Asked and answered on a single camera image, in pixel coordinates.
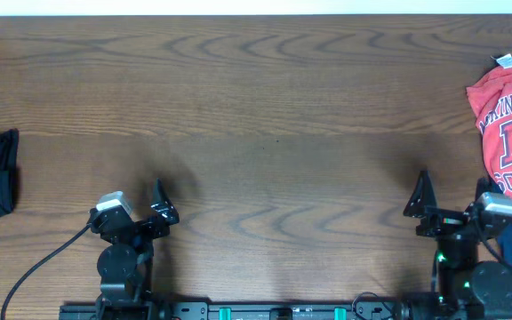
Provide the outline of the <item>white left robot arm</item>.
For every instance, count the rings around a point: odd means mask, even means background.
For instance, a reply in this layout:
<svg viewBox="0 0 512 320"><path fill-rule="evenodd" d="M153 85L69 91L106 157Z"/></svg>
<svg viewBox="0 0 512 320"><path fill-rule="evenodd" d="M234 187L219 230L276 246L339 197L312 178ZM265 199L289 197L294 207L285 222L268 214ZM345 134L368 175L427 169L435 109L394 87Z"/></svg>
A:
<svg viewBox="0 0 512 320"><path fill-rule="evenodd" d="M133 220L132 207L122 191L102 196L89 211L88 226L108 242L97 260L100 296L98 319L170 319L169 303L152 292L153 242L170 235L170 226L180 222L162 181L152 191L154 214Z"/></svg>

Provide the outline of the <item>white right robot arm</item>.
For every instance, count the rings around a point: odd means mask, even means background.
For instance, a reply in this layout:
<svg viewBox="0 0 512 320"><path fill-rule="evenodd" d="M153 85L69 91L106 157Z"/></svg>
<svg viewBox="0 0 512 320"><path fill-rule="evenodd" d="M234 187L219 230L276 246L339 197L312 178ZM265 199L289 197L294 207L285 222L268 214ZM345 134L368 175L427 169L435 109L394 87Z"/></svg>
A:
<svg viewBox="0 0 512 320"><path fill-rule="evenodd" d="M397 319L509 319L512 270L480 260L478 246L512 223L512 200L477 182L479 194L463 211L440 208L427 171L420 172L404 216L415 218L417 236L436 241L430 291L405 296Z"/></svg>

